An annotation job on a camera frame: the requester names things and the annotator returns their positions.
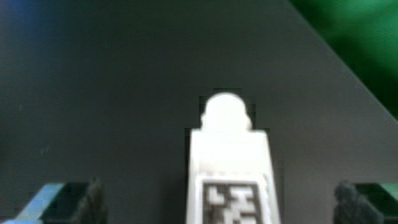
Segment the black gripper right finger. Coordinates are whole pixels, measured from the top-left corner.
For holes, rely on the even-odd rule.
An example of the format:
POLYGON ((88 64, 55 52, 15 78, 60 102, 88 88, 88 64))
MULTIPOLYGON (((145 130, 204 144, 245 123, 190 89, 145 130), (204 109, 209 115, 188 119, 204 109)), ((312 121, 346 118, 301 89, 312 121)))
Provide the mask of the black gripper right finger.
POLYGON ((398 183, 341 181, 332 224, 398 224, 398 183))

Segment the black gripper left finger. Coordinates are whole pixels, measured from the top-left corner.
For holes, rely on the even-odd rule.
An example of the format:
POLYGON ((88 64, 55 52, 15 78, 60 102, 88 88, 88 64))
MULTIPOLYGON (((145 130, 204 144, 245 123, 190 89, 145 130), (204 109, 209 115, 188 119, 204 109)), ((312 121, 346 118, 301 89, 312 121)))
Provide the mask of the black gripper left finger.
POLYGON ((88 182, 46 183, 10 224, 106 224, 102 184, 88 182))

